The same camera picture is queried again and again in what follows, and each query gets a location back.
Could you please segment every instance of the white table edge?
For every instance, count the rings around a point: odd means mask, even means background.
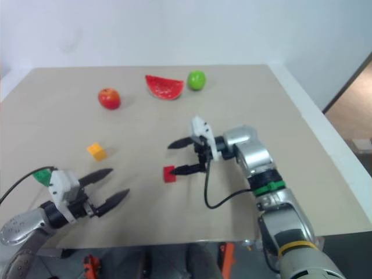
[[[371,176],[291,72],[283,64],[270,64],[269,67],[372,222]]]

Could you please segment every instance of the orange cube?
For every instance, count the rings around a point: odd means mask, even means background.
[[[87,151],[98,162],[107,157],[105,150],[97,143],[88,146]]]

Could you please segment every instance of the table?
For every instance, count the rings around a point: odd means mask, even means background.
[[[146,74],[185,80],[195,69],[207,75],[200,92],[185,88],[175,101],[148,92]],[[121,94],[118,110],[105,110],[97,101],[105,87]],[[191,147],[167,150],[188,135],[195,115],[209,122],[215,136],[240,124],[256,128],[317,235],[372,229],[348,183],[266,65],[34,69],[2,104],[1,193],[43,165],[71,169],[79,177],[103,167],[115,169],[87,191],[95,204],[125,188],[131,189],[128,197],[100,219],[85,218],[61,229],[46,247],[257,238],[250,194],[210,210],[203,203],[204,174],[163,182],[163,166],[197,160]],[[94,142],[108,158],[93,160],[86,147]],[[247,186],[233,160],[213,162],[211,203]],[[2,204],[0,224],[48,199],[47,189],[29,178]]]

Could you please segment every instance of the red block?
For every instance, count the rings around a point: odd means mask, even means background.
[[[174,166],[167,166],[163,168],[163,179],[165,183],[176,182],[176,176],[169,172],[174,170]]]

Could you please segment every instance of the toy fruit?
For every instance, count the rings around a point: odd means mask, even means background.
[[[187,84],[192,90],[201,90],[205,85],[205,74],[202,71],[190,72]]]
[[[98,101],[107,109],[117,109],[121,104],[119,93],[112,88],[102,89],[98,93]]]
[[[146,75],[145,78],[151,93],[159,99],[176,99],[181,95],[184,88],[183,80],[170,80],[168,78],[149,75]]]

